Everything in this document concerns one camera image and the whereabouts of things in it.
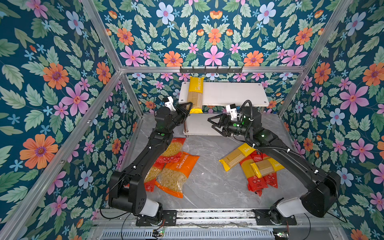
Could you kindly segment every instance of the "mounting plate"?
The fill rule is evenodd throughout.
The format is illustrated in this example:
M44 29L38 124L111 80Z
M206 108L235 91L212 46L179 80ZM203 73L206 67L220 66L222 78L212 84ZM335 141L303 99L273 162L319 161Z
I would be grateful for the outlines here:
M163 210L163 219L164 221L164 226L176 226L176 218L177 218L177 211L176 210ZM137 227L151 227L153 226L150 224L145 217L137 217L136 220L136 226Z

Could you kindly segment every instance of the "gray marble surface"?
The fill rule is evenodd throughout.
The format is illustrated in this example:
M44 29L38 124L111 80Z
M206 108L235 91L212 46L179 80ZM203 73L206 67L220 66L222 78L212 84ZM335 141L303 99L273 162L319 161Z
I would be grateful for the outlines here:
M144 149L148 136L155 126L153 115L145 114L139 135L131 157L132 162ZM279 135L288 146L292 146L289 135L276 114L263 114L263 127ZM185 137L183 127L174 131L174 137ZM269 208L276 200L300 196L307 190L304 185L288 170L277 172L278 189L263 189L261 197L248 191L247 179L238 164L228 172L224 171L219 160L240 146L232 137L222 136L189 136L184 143L183 151L199 155L192 173L183 185L184 198L176 198L155 187L154 192L147 192L148 198L161 202L165 209L169 208Z

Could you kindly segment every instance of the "orange pasta package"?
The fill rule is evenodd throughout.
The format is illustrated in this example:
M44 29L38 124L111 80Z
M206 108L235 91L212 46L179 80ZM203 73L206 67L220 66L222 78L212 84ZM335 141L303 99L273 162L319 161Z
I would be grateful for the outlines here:
M183 198L183 184L187 181L199 156L183 152L178 162L168 163L156 179L156 186L172 196Z
M153 164L153 166L148 171L148 173L147 173L147 175L146 175L146 177L144 179L145 191L153 192L153 190L155 188L156 178L161 173L161 171L163 170L164 166L165 166L165 163L155 162L155 164Z
M174 137L168 148L160 157L157 158L158 163L178 162L180 160L183 145L185 142L184 137Z

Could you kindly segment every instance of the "white shelf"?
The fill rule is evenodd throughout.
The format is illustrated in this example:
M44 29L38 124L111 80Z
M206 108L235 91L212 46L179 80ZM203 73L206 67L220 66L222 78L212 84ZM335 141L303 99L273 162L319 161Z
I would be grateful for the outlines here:
M179 104L187 102L188 90L189 82L183 82ZM245 100L250 100L254 107L269 105L264 88L260 83L203 83L203 105L205 106L226 106L228 104L241 106Z

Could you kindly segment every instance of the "white bracket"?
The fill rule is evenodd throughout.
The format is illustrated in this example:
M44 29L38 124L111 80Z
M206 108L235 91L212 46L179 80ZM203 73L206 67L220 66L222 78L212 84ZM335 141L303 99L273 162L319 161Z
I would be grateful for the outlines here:
M176 112L175 107L173 106L173 98L171 96L168 97L168 102L164 104L167 108L171 110L171 112Z

